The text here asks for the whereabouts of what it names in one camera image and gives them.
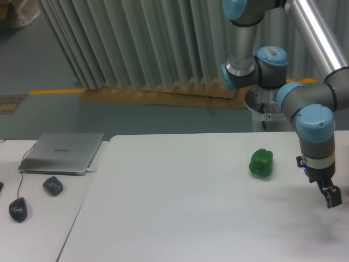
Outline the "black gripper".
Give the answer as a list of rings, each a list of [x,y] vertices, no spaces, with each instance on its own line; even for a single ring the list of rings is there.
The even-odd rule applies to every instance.
[[[324,168],[313,168],[306,164],[306,158],[303,156],[296,157],[297,167],[302,168],[309,182],[316,182],[320,192],[323,194],[328,209],[337,207],[342,204],[341,190],[332,182],[335,174],[335,161]]]

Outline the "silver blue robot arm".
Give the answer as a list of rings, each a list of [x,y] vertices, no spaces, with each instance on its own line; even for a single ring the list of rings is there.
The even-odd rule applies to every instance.
[[[283,9],[296,24],[322,82],[288,82],[286,51],[264,46],[253,53],[265,13]],[[328,208],[342,203],[335,174],[335,111],[348,108],[348,59],[314,1],[223,1],[225,17],[237,28],[236,47],[222,64],[230,90],[252,87],[246,105],[263,115],[283,114],[298,135],[297,165],[318,185]]]

